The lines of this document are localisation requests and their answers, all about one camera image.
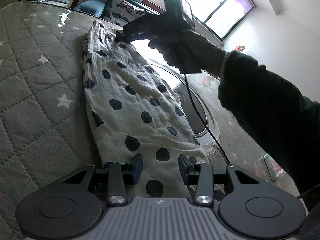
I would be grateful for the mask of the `right dark sleeve forearm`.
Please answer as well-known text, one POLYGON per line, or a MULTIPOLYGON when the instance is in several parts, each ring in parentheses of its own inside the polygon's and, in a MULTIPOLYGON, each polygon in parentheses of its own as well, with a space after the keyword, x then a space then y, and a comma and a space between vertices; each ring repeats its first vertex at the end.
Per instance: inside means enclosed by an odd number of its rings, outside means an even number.
POLYGON ((293 179, 308 210, 319 204, 319 103, 254 58, 223 63, 221 105, 293 179))

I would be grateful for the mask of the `right gloved hand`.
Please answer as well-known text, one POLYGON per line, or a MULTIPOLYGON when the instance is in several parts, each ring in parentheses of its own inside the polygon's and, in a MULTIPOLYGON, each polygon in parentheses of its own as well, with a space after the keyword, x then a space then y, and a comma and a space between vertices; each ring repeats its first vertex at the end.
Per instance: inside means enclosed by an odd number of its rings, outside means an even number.
POLYGON ((167 65, 176 67, 181 74, 198 74, 204 70, 221 78, 228 56, 223 49, 192 30, 159 36, 149 42, 149 47, 157 49, 167 65))

